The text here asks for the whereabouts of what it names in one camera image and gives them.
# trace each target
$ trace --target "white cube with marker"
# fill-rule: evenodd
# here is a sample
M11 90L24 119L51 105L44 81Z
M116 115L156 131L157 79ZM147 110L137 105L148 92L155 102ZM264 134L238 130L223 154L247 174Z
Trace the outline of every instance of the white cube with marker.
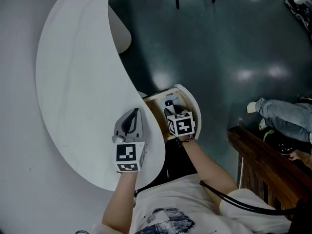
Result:
M146 155L145 142L116 144L114 161L118 172L141 171Z
M195 133L195 122L192 112L167 116L169 132L176 137Z

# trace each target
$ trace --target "foot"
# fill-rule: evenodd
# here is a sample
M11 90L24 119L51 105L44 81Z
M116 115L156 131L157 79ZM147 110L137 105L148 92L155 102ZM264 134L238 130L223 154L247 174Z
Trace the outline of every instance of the foot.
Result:
M253 102L250 102L250 103L247 105L247 113L248 113L248 114L251 114L251 113L256 112L256 110L255 110L255 104L256 104L256 103L257 103L257 102L253 101Z
M263 118L260 123L259 123L259 130L262 131L267 127L267 125L265 124L265 119Z

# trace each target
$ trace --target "glossy floor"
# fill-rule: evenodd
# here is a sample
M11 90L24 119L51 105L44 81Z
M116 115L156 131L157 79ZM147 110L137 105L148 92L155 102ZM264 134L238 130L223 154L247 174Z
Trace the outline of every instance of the glossy floor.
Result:
M231 175L237 152L226 129L260 97L295 102L312 92L312 43L283 0L110 0L133 43L122 62L139 91L175 83L196 98L199 142Z

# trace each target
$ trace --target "jeans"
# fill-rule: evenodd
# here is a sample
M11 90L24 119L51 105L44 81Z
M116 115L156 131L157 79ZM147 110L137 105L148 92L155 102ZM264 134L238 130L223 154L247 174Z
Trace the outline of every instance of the jeans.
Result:
M261 98L255 109L265 118L265 124L283 135L310 142L312 133L312 105L291 104L285 101Z

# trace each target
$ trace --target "white t-shirt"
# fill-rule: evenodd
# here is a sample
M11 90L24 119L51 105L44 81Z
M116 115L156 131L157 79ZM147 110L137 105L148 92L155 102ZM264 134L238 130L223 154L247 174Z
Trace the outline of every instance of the white t-shirt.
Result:
M273 209L248 189L229 194L243 203ZM284 216L251 213L222 201L216 209L197 174L143 192L136 198L131 234L283 234L291 222ZM95 224L94 234L120 234Z

